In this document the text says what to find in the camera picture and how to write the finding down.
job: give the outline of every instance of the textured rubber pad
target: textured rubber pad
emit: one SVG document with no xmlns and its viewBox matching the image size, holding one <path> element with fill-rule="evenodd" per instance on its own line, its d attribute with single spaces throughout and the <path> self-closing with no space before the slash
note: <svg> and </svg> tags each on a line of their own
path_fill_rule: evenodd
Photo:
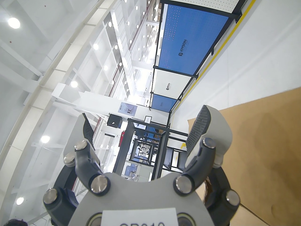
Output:
<svg viewBox="0 0 301 226">
<path fill-rule="evenodd" d="M 201 135 L 207 132 L 210 121 L 210 111 L 208 110 L 207 106 L 204 105 L 195 119 L 195 122 L 193 123 L 191 131 L 186 140 L 187 156 L 191 153 Z"/>
</svg>

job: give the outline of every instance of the bolt head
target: bolt head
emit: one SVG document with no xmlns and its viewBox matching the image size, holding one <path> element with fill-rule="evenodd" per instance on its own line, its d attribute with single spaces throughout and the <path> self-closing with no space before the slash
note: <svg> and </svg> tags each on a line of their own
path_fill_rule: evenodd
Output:
<svg viewBox="0 0 301 226">
<path fill-rule="evenodd" d="M 233 206 L 237 206 L 241 202 L 241 200 L 239 198 L 239 195 L 234 190 L 229 190 L 226 193 L 226 199 L 227 199 L 228 203 L 233 205 Z"/>
<path fill-rule="evenodd" d="M 57 190 L 55 188 L 50 188 L 45 192 L 43 196 L 43 202 L 45 204 L 52 204 L 57 199 Z"/>
<path fill-rule="evenodd" d="M 64 163 L 71 164 L 72 162 L 74 162 L 74 159 L 75 159 L 74 152 L 67 153 L 64 157 Z"/>
<path fill-rule="evenodd" d="M 91 191 L 99 194 L 102 193 L 108 186 L 108 180 L 104 175 L 96 176 L 91 183 Z"/>
<path fill-rule="evenodd" d="M 215 148 L 216 147 L 216 143 L 215 143 L 215 141 L 213 140 L 213 139 L 211 139 L 211 138 L 205 138 L 205 139 L 203 139 L 203 144 L 206 146 L 206 147 L 208 147 L 208 148 Z"/>
<path fill-rule="evenodd" d="M 192 183 L 187 176 L 180 175 L 175 180 L 176 188 L 183 194 L 188 194 L 192 190 Z"/>
<path fill-rule="evenodd" d="M 79 151 L 79 150 L 84 149 L 86 146 L 87 146 L 87 141 L 86 141 L 86 140 L 82 140 L 82 141 L 78 142 L 78 143 L 74 146 L 74 148 L 75 148 L 75 150 Z"/>
</svg>

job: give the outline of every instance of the dark hair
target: dark hair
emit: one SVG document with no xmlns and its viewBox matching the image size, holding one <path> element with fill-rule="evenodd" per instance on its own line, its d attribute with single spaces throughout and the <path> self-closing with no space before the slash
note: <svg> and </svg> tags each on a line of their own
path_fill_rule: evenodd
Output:
<svg viewBox="0 0 301 226">
<path fill-rule="evenodd" d="M 3 226 L 28 226 L 23 220 L 11 219 Z"/>
</svg>

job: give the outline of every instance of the black box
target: black box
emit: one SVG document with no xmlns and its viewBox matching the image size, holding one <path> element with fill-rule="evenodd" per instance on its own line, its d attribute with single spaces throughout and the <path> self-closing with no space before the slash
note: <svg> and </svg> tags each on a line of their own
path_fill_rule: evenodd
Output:
<svg viewBox="0 0 301 226">
<path fill-rule="evenodd" d="M 110 114 L 107 125 L 115 128 L 121 128 L 122 117 L 114 114 Z"/>
</svg>

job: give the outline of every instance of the blue banner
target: blue banner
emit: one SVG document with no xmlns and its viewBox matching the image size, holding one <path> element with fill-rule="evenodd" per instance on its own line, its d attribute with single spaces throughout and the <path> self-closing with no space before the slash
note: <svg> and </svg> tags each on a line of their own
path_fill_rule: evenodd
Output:
<svg viewBox="0 0 301 226">
<path fill-rule="evenodd" d="M 168 5 L 159 67 L 194 74 L 228 17 Z"/>
<path fill-rule="evenodd" d="M 176 101 L 177 100 L 173 98 L 154 94 L 151 108 L 161 110 L 164 112 L 169 112 L 171 108 L 174 106 L 174 104 L 176 103 Z"/>
</svg>

